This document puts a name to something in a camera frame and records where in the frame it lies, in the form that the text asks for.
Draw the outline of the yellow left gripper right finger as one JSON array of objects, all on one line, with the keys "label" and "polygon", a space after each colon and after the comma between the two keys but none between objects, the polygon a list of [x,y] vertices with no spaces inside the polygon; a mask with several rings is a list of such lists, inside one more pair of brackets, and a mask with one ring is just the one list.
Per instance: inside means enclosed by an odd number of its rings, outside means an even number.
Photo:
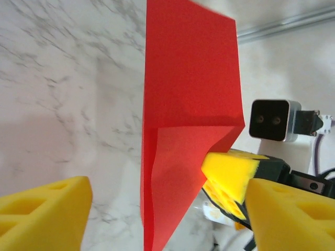
[{"label": "yellow left gripper right finger", "polygon": [[335,199],[251,179],[245,203],[258,251],[335,251]]}]

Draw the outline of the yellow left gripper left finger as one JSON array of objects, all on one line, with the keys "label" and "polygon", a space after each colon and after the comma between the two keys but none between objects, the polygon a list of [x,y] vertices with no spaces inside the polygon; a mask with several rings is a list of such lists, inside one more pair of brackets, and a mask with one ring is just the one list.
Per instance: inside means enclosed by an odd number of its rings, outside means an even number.
[{"label": "yellow left gripper left finger", "polygon": [[86,176],[0,197],[0,251],[80,251],[91,204]]}]

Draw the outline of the aluminium table side rail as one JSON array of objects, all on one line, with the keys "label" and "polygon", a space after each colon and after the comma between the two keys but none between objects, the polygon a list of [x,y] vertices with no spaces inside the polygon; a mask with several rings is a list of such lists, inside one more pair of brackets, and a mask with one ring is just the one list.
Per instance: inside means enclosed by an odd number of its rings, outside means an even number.
[{"label": "aluminium table side rail", "polygon": [[240,30],[237,39],[239,44],[244,44],[330,21],[335,21],[335,5]]}]

